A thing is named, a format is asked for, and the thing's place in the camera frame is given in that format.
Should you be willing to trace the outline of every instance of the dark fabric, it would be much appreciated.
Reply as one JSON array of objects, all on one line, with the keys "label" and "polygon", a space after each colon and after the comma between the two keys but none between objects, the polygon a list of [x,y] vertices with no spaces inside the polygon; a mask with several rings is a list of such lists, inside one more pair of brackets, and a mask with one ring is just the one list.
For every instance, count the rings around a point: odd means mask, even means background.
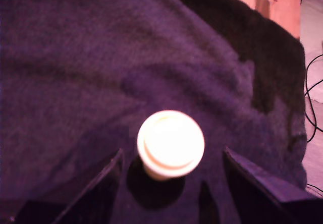
[{"label": "dark fabric", "polygon": [[[240,223],[225,145],[305,188],[303,48],[244,3],[1,0],[1,16],[2,199],[39,196],[120,147],[111,223]],[[136,137],[164,109],[199,123],[205,153],[155,183]]]}]

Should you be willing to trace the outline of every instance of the wooden surface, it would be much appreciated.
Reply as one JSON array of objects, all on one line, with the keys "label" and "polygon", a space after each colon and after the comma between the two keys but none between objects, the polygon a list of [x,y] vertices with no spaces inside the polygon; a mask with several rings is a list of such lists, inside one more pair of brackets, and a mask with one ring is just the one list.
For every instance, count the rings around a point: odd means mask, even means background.
[{"label": "wooden surface", "polygon": [[[312,100],[312,103],[315,110],[317,125],[323,129],[323,104],[318,103],[315,100]],[[310,118],[313,119],[308,98],[306,98],[306,112],[310,116]],[[305,120],[305,127],[307,132],[307,138],[310,138],[313,133],[313,126],[308,120]],[[322,132],[316,131],[316,134],[313,140],[311,140],[307,144],[303,164],[307,173],[307,182],[323,190],[323,133]],[[315,189],[312,188],[312,190],[308,190],[308,191],[313,193]]]},{"label": "wooden surface", "polygon": [[300,37],[300,0],[241,0],[263,16],[285,28],[294,37]]}]

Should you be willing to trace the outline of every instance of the small white container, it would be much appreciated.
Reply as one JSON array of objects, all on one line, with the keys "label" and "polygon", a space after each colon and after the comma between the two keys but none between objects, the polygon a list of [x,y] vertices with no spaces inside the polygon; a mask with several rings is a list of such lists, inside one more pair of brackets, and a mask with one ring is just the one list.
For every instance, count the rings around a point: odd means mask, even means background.
[{"label": "small white container", "polygon": [[142,124],[137,148],[147,174],[164,181],[187,175],[197,167],[204,154],[204,136],[188,115],[163,110]]}]

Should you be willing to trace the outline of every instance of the black cable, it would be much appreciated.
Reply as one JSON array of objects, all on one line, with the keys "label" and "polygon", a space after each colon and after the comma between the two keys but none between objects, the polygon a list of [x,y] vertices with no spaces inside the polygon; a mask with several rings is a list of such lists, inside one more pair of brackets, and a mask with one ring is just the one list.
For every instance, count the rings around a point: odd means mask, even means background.
[{"label": "black cable", "polygon": [[[310,89],[305,93],[305,96],[311,91],[311,89],[312,88],[314,88],[316,85],[318,85],[318,84],[320,84],[320,83],[322,83],[323,82],[323,79],[322,80],[320,80],[320,81],[318,81],[317,83],[315,83],[312,87],[310,87]],[[311,121],[311,119],[308,117],[308,115],[307,115],[307,113],[305,112],[305,116],[306,116],[306,118],[308,119],[308,121],[315,127],[315,124],[314,124],[314,122],[312,122]],[[320,132],[323,132],[323,130],[320,128],[320,127],[318,127],[318,126],[316,126],[316,128],[320,131]]]},{"label": "black cable", "polygon": [[319,187],[316,187],[315,185],[307,184],[308,186],[311,186],[313,188],[316,188],[317,190],[320,190],[323,193],[323,190],[321,190]]},{"label": "black cable", "polygon": [[309,90],[308,90],[308,85],[307,85],[307,74],[308,74],[308,68],[309,68],[309,66],[311,66],[311,64],[316,60],[316,59],[318,59],[319,57],[321,57],[321,56],[323,56],[323,54],[321,54],[321,55],[318,55],[317,57],[315,57],[309,64],[308,64],[308,66],[306,67],[306,75],[305,75],[305,87],[306,87],[306,93],[305,93],[305,95],[308,95],[308,100],[309,100],[309,104],[310,104],[310,106],[311,106],[311,111],[312,111],[312,113],[313,113],[313,117],[314,117],[314,123],[309,119],[309,117],[308,117],[308,115],[307,115],[307,113],[305,112],[305,115],[306,115],[306,118],[312,123],[312,125],[314,126],[314,131],[313,131],[313,134],[312,134],[312,136],[307,140],[307,142],[310,142],[313,138],[314,138],[314,136],[315,136],[315,134],[316,134],[316,130],[319,128],[318,126],[317,126],[317,120],[316,120],[316,115],[315,115],[315,111],[314,111],[314,107],[313,107],[313,104],[312,104],[312,101],[311,101],[311,97],[310,97],[310,95],[309,95]]}]

